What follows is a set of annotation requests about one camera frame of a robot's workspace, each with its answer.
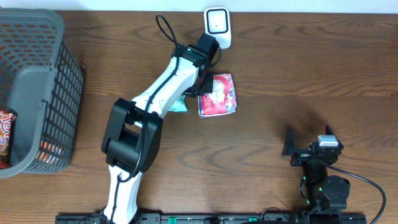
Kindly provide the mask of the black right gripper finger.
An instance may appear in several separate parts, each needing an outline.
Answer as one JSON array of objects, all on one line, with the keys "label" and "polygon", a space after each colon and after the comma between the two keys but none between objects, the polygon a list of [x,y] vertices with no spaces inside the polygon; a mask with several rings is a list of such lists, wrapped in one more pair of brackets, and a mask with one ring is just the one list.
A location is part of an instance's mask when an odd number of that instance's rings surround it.
[{"label": "black right gripper finger", "polygon": [[336,137],[333,130],[330,128],[329,125],[325,128],[326,135],[328,136],[326,139],[326,146],[328,147],[338,147],[340,150],[344,149],[344,145],[341,141]]},{"label": "black right gripper finger", "polygon": [[288,127],[285,143],[281,152],[282,156],[292,156],[296,151],[293,129]]}]

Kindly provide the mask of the purple red noodle packet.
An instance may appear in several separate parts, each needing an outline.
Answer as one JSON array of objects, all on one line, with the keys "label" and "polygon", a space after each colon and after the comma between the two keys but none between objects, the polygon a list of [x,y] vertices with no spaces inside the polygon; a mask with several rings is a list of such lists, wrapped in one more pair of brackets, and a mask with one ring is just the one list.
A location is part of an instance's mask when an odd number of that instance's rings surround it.
[{"label": "purple red noodle packet", "polygon": [[232,74],[213,76],[213,91],[198,98],[200,118],[223,116],[234,113],[237,107]]}]

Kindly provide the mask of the teal white snack packet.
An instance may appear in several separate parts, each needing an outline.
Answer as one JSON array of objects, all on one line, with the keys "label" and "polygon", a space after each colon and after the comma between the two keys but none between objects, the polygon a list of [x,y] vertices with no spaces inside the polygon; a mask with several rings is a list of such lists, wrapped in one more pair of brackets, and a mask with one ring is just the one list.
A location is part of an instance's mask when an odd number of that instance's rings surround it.
[{"label": "teal white snack packet", "polygon": [[169,109],[170,112],[175,113],[185,113],[188,111],[185,95],[180,95],[179,98],[173,103],[173,105]]}]

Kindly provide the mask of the red orange snack bag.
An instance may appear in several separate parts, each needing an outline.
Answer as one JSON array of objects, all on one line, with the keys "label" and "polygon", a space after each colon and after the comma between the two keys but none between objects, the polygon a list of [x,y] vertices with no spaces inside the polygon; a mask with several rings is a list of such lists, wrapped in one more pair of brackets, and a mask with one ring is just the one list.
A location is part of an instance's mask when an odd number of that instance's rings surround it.
[{"label": "red orange snack bag", "polygon": [[1,169],[9,167],[11,129],[16,115],[1,110]]}]

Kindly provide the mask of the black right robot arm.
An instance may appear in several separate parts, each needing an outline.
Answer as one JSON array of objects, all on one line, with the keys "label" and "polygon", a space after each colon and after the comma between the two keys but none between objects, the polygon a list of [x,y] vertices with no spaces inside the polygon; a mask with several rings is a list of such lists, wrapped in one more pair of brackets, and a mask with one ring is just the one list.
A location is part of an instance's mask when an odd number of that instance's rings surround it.
[{"label": "black right robot arm", "polygon": [[339,212],[347,208],[350,182],[337,175],[328,175],[327,168],[338,160],[344,146],[329,126],[309,147],[296,147],[294,133],[287,131],[283,156],[290,157],[291,166],[303,169],[302,196],[311,208],[319,212]]}]

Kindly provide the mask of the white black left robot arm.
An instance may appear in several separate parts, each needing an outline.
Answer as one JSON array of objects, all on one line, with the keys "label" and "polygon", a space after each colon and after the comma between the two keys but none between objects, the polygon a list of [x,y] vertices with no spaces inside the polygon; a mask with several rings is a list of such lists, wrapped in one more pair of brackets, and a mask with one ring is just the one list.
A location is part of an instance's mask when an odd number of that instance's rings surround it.
[{"label": "white black left robot arm", "polygon": [[160,149],[165,115],[180,96],[199,94],[219,50],[219,46],[177,46],[166,69],[148,89],[113,104],[101,143],[111,178],[102,223],[133,221],[142,176]]}]

